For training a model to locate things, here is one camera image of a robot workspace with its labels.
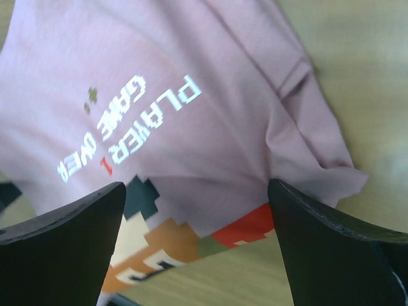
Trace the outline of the pink printed t shirt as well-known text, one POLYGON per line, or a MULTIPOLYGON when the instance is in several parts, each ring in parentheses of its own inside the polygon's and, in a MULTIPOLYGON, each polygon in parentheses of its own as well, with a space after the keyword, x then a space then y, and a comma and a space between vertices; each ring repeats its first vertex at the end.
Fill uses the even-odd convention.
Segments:
POLYGON ((126 185, 99 305, 265 238, 271 179, 331 207, 367 182, 274 1, 16 1, 1 172, 39 215, 126 185))

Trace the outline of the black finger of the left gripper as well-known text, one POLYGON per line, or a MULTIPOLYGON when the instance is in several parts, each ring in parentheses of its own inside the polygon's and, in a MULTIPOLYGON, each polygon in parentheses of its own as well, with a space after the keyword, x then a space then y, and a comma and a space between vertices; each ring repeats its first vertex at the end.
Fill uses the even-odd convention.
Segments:
POLYGON ((21 194, 20 189, 12 182, 0 183, 0 213, 3 213, 21 194))

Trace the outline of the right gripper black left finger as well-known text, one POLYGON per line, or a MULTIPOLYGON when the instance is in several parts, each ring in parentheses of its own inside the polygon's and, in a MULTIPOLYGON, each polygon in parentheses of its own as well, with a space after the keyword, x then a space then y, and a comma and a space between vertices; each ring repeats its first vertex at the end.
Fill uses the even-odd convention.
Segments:
POLYGON ((96 305, 126 187, 114 182, 1 230, 1 305, 96 305))

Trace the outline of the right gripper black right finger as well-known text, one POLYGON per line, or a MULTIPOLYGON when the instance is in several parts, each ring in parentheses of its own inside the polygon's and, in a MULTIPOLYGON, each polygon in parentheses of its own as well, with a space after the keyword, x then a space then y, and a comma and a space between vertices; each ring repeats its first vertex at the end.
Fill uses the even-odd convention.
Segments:
POLYGON ((295 305, 407 305, 407 234, 362 221, 281 180, 268 185, 295 305))

